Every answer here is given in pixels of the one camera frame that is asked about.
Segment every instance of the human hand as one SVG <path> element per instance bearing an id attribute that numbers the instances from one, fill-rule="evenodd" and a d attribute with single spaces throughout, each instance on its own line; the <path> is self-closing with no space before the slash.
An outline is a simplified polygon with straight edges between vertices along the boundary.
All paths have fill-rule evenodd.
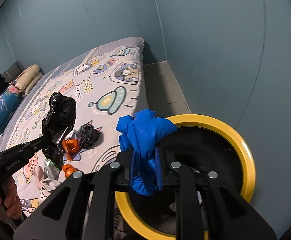
<path id="1" fill-rule="evenodd" d="M 7 207 L 7 216 L 12 219 L 18 219 L 22 215 L 22 206 L 20 202 L 20 198 L 17 195 L 17 187 L 14 183 L 14 179 L 12 177 L 9 177 L 6 180 L 7 183 L 7 196 L 4 200 L 4 205 Z M 4 217 L 0 215 L 0 220 L 6 223 L 6 220 Z"/>

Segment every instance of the cartoon print bedsheet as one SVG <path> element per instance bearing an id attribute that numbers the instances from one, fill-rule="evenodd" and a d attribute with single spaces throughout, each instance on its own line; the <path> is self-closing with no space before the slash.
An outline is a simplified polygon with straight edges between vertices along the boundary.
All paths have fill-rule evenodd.
<path id="1" fill-rule="evenodd" d="M 42 135 L 42 119 L 49 111 L 48 100 L 55 91 L 76 100 L 76 122 L 67 136 L 73 137 L 83 124 L 91 123 L 101 132 L 91 150 L 81 150 L 65 163 L 89 173 L 98 171 L 113 161 L 119 147 L 119 132 L 115 130 L 119 117 L 132 115 L 138 102 L 143 78 L 142 52 L 134 46 L 117 47 L 97 55 L 96 49 L 67 62 L 46 74 L 31 96 L 27 96 L 7 127 L 8 133 L 0 138 L 0 151 Z M 49 193 L 39 190 L 31 171 L 44 167 L 45 157 L 37 152 L 29 164 L 13 175 L 18 187 L 23 211 L 31 214 Z M 58 181 L 65 180 L 61 171 Z"/>

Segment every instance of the beige pillow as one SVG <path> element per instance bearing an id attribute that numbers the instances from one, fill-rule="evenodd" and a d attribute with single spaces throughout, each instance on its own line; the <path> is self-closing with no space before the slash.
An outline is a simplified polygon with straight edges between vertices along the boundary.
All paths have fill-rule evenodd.
<path id="1" fill-rule="evenodd" d="M 39 72 L 34 79 L 30 82 L 30 84 L 25 88 L 25 90 L 23 91 L 23 97 L 27 96 L 29 94 L 29 92 L 31 91 L 31 89 L 34 87 L 34 85 L 40 80 L 40 78 L 43 76 L 42 72 Z"/>
<path id="2" fill-rule="evenodd" d="M 30 84 L 34 77 L 39 73 L 40 68 L 34 64 L 24 70 L 15 80 L 15 87 L 20 91 L 23 90 Z"/>

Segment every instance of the black trash bag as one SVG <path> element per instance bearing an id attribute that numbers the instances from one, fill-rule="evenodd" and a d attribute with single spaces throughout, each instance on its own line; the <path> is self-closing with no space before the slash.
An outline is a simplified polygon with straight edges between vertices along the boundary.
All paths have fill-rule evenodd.
<path id="1" fill-rule="evenodd" d="M 93 125 L 86 123 L 81 126 L 77 133 L 80 146 L 87 150 L 92 149 L 93 144 L 99 139 L 100 134 L 101 133 L 98 130 L 94 130 Z"/>
<path id="2" fill-rule="evenodd" d="M 76 102 L 73 98 L 54 92 L 49 99 L 50 110 L 42 121 L 44 136 L 44 156 L 60 170 L 63 165 L 62 141 L 73 130 L 75 123 Z"/>

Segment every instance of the round bin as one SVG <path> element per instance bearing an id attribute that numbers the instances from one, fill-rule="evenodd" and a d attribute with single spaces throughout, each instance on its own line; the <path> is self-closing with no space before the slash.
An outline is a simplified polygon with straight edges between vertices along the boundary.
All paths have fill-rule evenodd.
<path id="1" fill-rule="evenodd" d="M 217 171 L 241 196 L 250 202 L 255 187 L 255 165 L 244 139 L 229 125 L 198 114 L 168 117 L 178 130 L 161 141 L 162 150 L 171 151 L 177 161 L 199 171 Z M 135 192 L 116 192 L 118 208 L 128 225 L 149 240 L 174 240 L 175 235 L 156 227 L 153 212 L 140 211 L 150 203 L 154 209 L 175 200 L 175 193 L 158 192 L 153 197 Z"/>

